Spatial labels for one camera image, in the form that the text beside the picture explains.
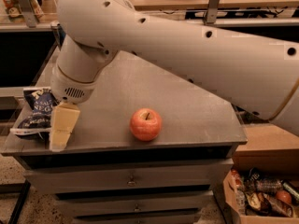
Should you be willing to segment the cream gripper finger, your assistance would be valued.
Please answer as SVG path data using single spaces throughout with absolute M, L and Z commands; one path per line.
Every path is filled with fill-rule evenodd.
M 53 108 L 50 119 L 51 151 L 60 152 L 66 148 L 79 114 L 79 108 L 67 102 L 61 102 Z

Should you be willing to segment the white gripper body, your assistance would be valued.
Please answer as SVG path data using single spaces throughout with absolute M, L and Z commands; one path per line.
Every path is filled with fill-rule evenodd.
M 86 102 L 92 95 L 95 83 L 80 83 L 67 77 L 61 69 L 55 65 L 50 78 L 50 88 L 58 100 L 66 100 L 68 103 L 80 104 Z

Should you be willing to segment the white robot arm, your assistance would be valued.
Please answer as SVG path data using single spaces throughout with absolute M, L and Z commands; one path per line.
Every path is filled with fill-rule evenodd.
M 59 0 L 66 33 L 52 70 L 58 99 L 87 101 L 121 50 L 299 135 L 298 46 L 135 11 L 128 0 Z

